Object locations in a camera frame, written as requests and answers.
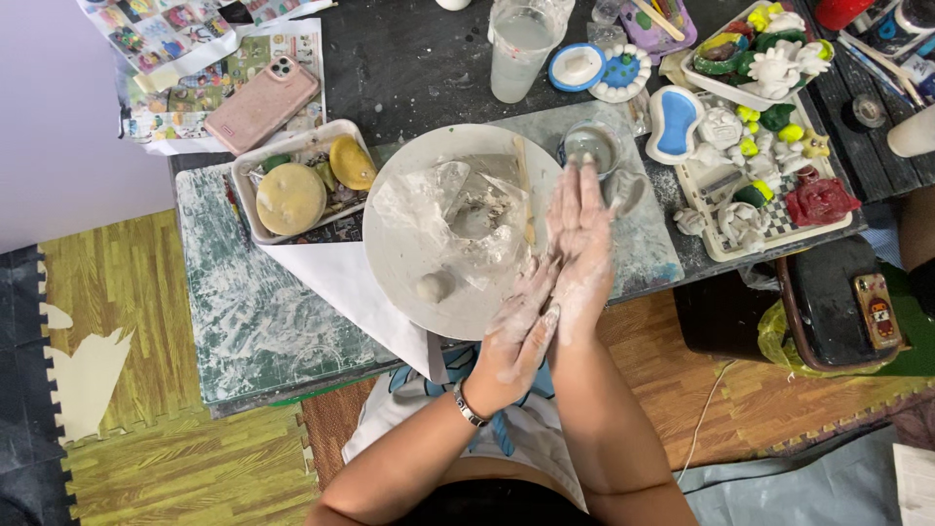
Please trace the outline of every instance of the gray clay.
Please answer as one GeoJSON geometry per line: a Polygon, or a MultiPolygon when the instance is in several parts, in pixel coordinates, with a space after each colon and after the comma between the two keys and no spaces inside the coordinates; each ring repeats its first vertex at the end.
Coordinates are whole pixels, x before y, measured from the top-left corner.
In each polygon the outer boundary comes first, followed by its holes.
{"type": "Polygon", "coordinates": [[[454,292],[454,276],[445,270],[426,274],[415,284],[415,292],[422,301],[438,303],[454,292]]]}

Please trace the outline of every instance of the purple wall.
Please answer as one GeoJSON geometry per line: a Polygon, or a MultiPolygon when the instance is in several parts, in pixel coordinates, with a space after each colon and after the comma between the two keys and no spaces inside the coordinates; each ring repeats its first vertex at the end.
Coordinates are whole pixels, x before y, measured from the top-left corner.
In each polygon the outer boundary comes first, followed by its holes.
{"type": "Polygon", "coordinates": [[[44,5],[4,2],[0,254],[175,206],[166,158],[117,139],[109,44],[74,0],[44,5]]]}

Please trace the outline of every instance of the clay-covered hand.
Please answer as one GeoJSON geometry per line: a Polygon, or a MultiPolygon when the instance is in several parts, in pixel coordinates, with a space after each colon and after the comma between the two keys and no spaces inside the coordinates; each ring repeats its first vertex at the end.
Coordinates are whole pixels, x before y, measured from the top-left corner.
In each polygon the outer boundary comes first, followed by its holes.
{"type": "Polygon", "coordinates": [[[558,260],[533,256],[517,277],[512,296],[487,325],[477,364],[462,386],[465,402],[477,416],[490,418],[532,387],[558,326],[558,305],[539,315],[558,272],[558,260]]]}
{"type": "Polygon", "coordinates": [[[558,177],[546,215],[549,253],[562,261],[553,304],[562,308],[558,342],[591,338],[613,286],[611,221],[619,202],[608,209],[600,195],[597,167],[586,154],[581,170],[570,158],[558,177]]]}

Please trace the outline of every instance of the wooden stick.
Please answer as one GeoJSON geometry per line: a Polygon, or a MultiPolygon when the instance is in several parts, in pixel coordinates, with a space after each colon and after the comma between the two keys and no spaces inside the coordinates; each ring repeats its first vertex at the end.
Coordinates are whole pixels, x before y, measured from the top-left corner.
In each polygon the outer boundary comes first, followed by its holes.
{"type": "Polygon", "coordinates": [[[679,42],[685,40],[685,35],[681,31],[676,29],[668,20],[662,18],[662,15],[655,12],[655,9],[646,4],[646,2],[643,2],[643,0],[633,0],[633,3],[640,8],[640,11],[646,13],[646,16],[648,16],[650,20],[659,24],[659,27],[665,29],[666,33],[672,35],[672,38],[675,38],[679,42]]]}
{"type": "Polygon", "coordinates": [[[516,162],[520,167],[520,188],[526,192],[526,228],[525,239],[530,248],[536,247],[536,229],[532,225],[532,191],[529,185],[529,172],[525,165],[525,139],[521,135],[513,136],[513,148],[516,149],[516,162]]]}
{"type": "Polygon", "coordinates": [[[903,68],[901,68],[901,67],[899,67],[899,66],[893,64],[893,61],[891,61],[891,60],[889,60],[888,58],[882,56],[882,54],[880,54],[879,51],[877,51],[877,50],[875,50],[874,48],[868,46],[867,44],[861,42],[859,39],[857,39],[857,38],[855,38],[855,37],[852,37],[850,34],[844,33],[843,31],[840,31],[840,32],[838,33],[838,36],[839,36],[840,38],[843,38],[844,40],[847,40],[847,43],[848,43],[848,44],[851,44],[851,45],[854,46],[855,48],[857,48],[857,49],[863,51],[865,55],[869,56],[871,59],[873,59],[873,60],[877,61],[878,63],[880,63],[880,66],[883,66],[883,67],[885,67],[886,69],[889,69],[889,70],[890,70],[891,72],[893,72],[893,74],[896,75],[897,77],[902,77],[902,78],[907,79],[907,80],[909,80],[909,79],[912,78],[912,75],[910,75],[908,71],[906,71],[905,69],[903,69],[903,68]]]}

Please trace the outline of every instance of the white cord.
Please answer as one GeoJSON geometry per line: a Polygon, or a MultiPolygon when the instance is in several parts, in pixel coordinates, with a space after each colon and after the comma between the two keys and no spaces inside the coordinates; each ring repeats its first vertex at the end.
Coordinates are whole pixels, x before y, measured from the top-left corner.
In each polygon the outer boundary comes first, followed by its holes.
{"type": "Polygon", "coordinates": [[[717,380],[714,381],[714,387],[711,388],[711,394],[708,395],[708,401],[704,404],[704,409],[701,410],[701,418],[698,419],[698,425],[695,426],[695,435],[692,437],[692,448],[688,450],[688,460],[685,461],[685,467],[682,468],[682,473],[679,475],[679,479],[675,481],[676,484],[682,482],[682,477],[685,476],[685,471],[688,470],[688,464],[692,461],[692,455],[695,454],[695,445],[698,443],[698,430],[701,429],[701,422],[704,421],[704,416],[708,413],[708,406],[711,405],[711,400],[714,398],[714,391],[717,390],[717,385],[721,383],[721,378],[724,378],[724,373],[727,372],[727,369],[731,365],[737,363],[737,360],[733,360],[724,366],[724,369],[717,376],[717,380]]]}

